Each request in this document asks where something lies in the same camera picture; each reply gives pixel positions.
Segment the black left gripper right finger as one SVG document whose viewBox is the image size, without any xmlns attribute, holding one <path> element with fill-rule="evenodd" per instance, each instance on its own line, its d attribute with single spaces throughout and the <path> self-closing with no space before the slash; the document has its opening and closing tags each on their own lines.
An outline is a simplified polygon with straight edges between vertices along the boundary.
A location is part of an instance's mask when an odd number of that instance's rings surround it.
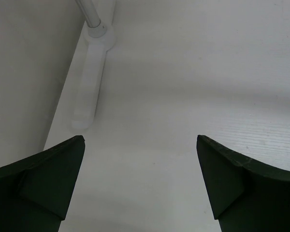
<svg viewBox="0 0 290 232">
<path fill-rule="evenodd" d="M 290 232 L 290 171 L 198 135 L 197 155 L 223 232 Z"/>
</svg>

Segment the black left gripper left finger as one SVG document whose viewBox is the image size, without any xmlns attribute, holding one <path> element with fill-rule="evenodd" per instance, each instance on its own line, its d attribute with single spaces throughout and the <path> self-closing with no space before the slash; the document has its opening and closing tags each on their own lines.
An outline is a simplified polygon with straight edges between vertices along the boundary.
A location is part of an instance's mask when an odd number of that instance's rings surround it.
<svg viewBox="0 0 290 232">
<path fill-rule="evenodd" d="M 0 232 L 57 232 L 84 153 L 85 139 L 77 135 L 0 167 Z"/>
</svg>

